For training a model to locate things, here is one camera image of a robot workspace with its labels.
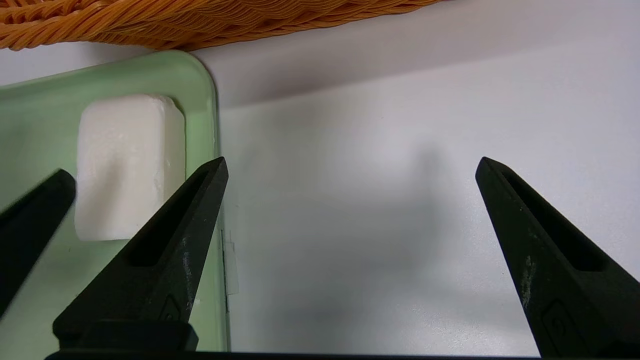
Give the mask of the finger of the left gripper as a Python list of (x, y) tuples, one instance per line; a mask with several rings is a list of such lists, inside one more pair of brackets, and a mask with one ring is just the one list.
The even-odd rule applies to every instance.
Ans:
[(58, 169), (0, 216), (0, 310), (4, 315), (76, 197), (76, 181)]

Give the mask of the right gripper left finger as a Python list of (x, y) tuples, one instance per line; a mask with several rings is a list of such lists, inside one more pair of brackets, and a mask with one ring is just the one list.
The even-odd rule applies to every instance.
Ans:
[(229, 172), (202, 164), (55, 319), (62, 347), (195, 347), (189, 319)]

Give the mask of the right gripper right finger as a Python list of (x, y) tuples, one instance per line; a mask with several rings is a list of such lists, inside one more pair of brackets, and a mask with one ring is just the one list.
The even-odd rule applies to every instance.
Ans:
[(539, 355), (637, 359), (639, 282), (510, 167), (475, 179)]

